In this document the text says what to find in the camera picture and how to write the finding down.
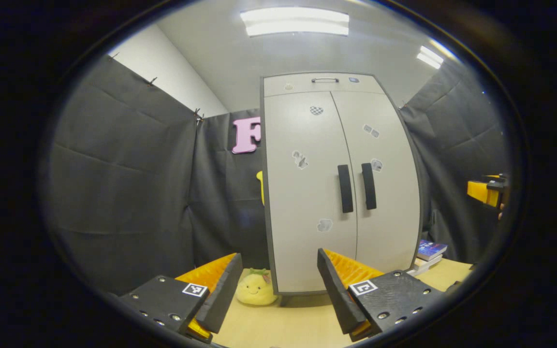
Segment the white cabinet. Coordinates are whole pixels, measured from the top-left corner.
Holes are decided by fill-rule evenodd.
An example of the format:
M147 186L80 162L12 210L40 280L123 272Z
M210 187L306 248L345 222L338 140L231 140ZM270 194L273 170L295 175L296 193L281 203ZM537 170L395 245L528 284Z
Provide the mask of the white cabinet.
M319 247L383 272L409 268L421 227L418 178L404 126L376 79L266 77L262 106L275 292L325 290Z

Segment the cabinet door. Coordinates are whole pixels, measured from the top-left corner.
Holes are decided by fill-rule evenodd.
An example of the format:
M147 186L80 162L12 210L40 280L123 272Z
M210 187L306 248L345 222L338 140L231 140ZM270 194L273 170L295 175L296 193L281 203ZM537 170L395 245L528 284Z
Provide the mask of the cabinet door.
M323 291L318 248L352 258L356 254L356 212L343 213L337 169L351 166L332 96L310 92L266 97L262 127L265 208L270 212L278 291ZM355 202L351 170L349 180L349 198Z
M419 238L420 192L404 127L386 95L332 92L332 96L352 160L356 259L382 272L407 269ZM367 208L363 163L372 163L375 209Z

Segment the wooden table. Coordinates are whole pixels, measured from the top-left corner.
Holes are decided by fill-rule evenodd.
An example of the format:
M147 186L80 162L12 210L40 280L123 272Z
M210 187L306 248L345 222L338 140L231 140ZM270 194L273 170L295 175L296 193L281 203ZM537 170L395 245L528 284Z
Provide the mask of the wooden table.
M442 258L416 278L445 291L464 280L470 266ZM269 306L250 306L234 297L213 342L230 348L342 348L353 343L342 334L328 295L292 297L284 307L279 304L280 298Z

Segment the drawer handle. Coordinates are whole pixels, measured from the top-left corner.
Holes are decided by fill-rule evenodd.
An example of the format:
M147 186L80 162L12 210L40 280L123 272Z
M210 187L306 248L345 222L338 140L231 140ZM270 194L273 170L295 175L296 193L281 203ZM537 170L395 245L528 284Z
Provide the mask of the drawer handle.
M311 82L315 83L317 80L334 80L334 82L338 82L336 77L316 77L315 79L311 79Z
M341 189L341 205L343 212L353 212L352 183L350 181L350 168L347 164L337 166L338 184Z
M365 182L366 208L367 210L375 209L378 204L375 199L375 183L371 163L362 163L362 179Z

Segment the yellow plush toy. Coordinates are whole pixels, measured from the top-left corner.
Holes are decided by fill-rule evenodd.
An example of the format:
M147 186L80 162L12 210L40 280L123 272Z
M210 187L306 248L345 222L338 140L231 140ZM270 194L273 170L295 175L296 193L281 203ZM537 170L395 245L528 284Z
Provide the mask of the yellow plush toy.
M243 304L269 305L276 301L277 296L272 290L269 273L264 269L250 269L236 289L236 298Z

